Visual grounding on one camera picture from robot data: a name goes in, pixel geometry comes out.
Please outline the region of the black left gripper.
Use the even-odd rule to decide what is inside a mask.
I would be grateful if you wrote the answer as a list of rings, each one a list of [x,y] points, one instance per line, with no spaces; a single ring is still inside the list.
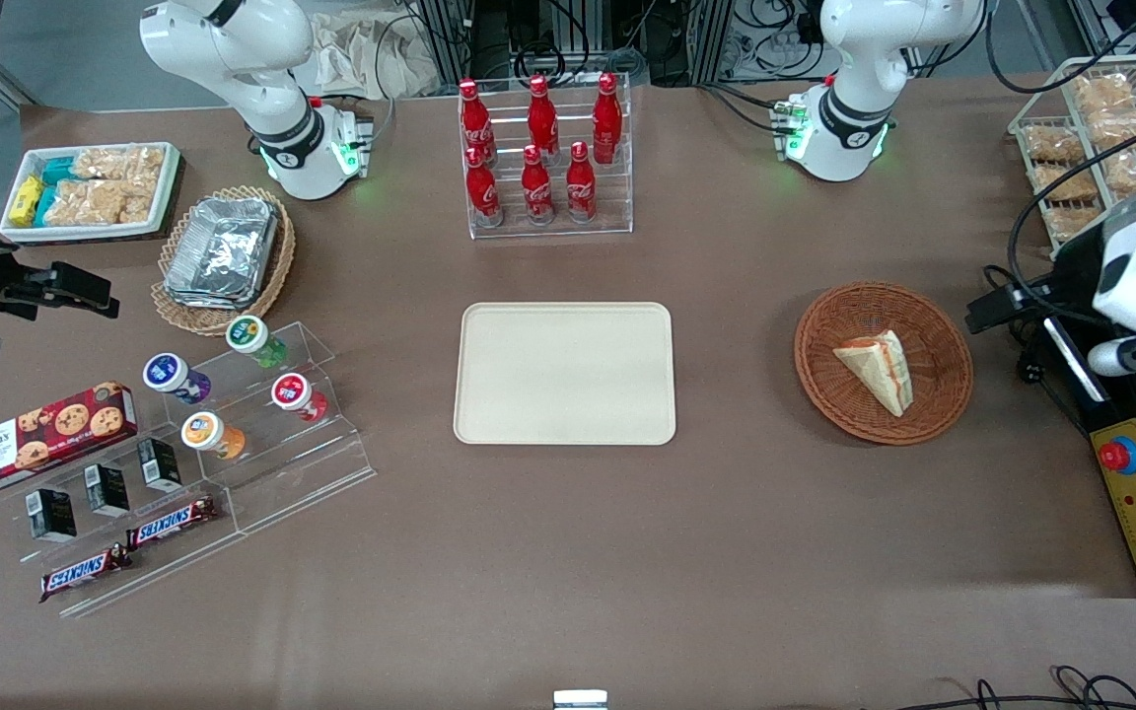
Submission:
[[[1066,324],[1077,324],[1081,318],[1091,319],[1091,328],[1113,332],[1112,323],[1093,307],[1093,296],[1101,279],[1101,260],[1105,247],[1104,234],[1101,231],[1081,231],[1078,237],[1068,240],[1060,248],[1053,269],[1037,279],[1031,279],[1029,286],[1038,292],[1042,300],[1067,311],[1059,315]],[[970,335],[1006,326],[1006,323],[1018,320],[1026,310],[1016,296],[1018,279],[1002,266],[983,266],[982,277],[989,291],[966,304],[964,326]]]

